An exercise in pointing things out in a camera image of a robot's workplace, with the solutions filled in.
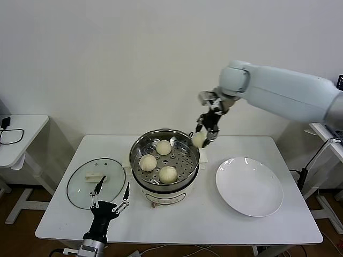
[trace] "robotic hand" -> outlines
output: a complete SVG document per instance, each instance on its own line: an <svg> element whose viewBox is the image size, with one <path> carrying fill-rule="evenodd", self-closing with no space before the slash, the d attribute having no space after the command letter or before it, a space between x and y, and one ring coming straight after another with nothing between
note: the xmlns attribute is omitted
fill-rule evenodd
<svg viewBox="0 0 343 257"><path fill-rule="evenodd" d="M90 193L91 212L94 219L89 232L83 236L83 242L79 250L64 249L64 254L76 254L77 257L102 257L103 248L107 243L107 229L111 220L118 218L119 214L129 206L129 187L126 187L122 203L117 206L115 203L98 201L98 195L102 189L105 176L96 185L95 190Z"/></svg>
<svg viewBox="0 0 343 257"><path fill-rule="evenodd" d="M207 131L203 147L214 141L218 121L240 98L281 117L299 122L320 122L343 129L343 92L324 78L232 61L220 73L219 86L199 93L209 111L197 120L196 132Z"/></svg>

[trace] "white plate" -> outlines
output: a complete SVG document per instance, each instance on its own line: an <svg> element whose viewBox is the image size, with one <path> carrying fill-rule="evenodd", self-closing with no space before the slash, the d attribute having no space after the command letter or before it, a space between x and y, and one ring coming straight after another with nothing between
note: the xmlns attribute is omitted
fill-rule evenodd
<svg viewBox="0 0 343 257"><path fill-rule="evenodd" d="M250 158L224 161L215 181L223 199L235 210L251 217L275 213L284 199L281 183L273 171Z"/></svg>

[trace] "floor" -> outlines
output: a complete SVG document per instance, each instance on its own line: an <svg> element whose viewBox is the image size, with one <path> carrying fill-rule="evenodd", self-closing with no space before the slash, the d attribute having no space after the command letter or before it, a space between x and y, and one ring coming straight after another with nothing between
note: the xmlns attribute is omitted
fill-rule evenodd
<svg viewBox="0 0 343 257"><path fill-rule="evenodd" d="M0 256L26 256L26 257L47 257L52 249L64 248L65 246L58 241L41 240L35 237L35 229L39 224L40 219L43 216L43 211L38 210L24 210L17 218L14 225L6 225L5 220L10 213L12 207L16 203L16 200L20 197L24 188L20 186L13 187L11 194L5 194L0 199L0 241L2 249ZM338 217L343 221L343 203L336 202L333 198L334 193L325 192L321 193L326 196L326 199L335 210ZM33 191L29 200L32 201L49 201L51 196L43 188L37 187ZM315 196L311 196L307 201L311 210L320 209L320 206L315 199ZM343 235L336 234L331 223L325 220L317 221L317 224L321 231L326 233L335 244L340 243L343 240ZM106 257L126 257L135 250L142 252L145 249L155 247L155 245L134 245L134 244L111 244L105 250ZM324 242L319 245L307 245L304 247L308 257L319 256L340 256L335 250L333 245L324 239ZM152 250L144 254L144 257L153 256L175 256L182 257L184 255L193 253L199 248L196 246L166 246L158 250ZM216 252L221 257L252 257L253 253L249 246L213 246L211 250ZM292 257L305 257L304 250L300 246L290 249ZM210 252L201 251L193 256L197 257L209 257L215 256Z"/></svg>

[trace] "pot lid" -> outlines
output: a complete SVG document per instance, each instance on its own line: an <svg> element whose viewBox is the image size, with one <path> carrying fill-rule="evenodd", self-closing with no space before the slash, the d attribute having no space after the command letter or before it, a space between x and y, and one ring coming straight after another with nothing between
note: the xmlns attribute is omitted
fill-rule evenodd
<svg viewBox="0 0 343 257"><path fill-rule="evenodd" d="M68 181L66 193L69 201L81 209L91 206L90 192L106 176L98 200L112 202L125 183L125 171L121 164L109 158L91 160L80 166Z"/></svg>

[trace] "perforated steamer tray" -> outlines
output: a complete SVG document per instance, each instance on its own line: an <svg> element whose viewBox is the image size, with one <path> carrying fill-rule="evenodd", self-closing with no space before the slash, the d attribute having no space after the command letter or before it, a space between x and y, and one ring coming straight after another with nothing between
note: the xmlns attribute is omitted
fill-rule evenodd
<svg viewBox="0 0 343 257"><path fill-rule="evenodd" d="M168 155L159 155L156 144L167 140L172 146ZM151 154L157 160L157 167L151 171L143 171L139 166L140 159ZM177 191L189 184L198 170L200 152L192 143L191 138L178 130L163 128L142 135L130 151L130 165L135 179L150 190L157 192ZM159 171L165 166L172 166L177 171L177 181L163 184L159 179Z"/></svg>

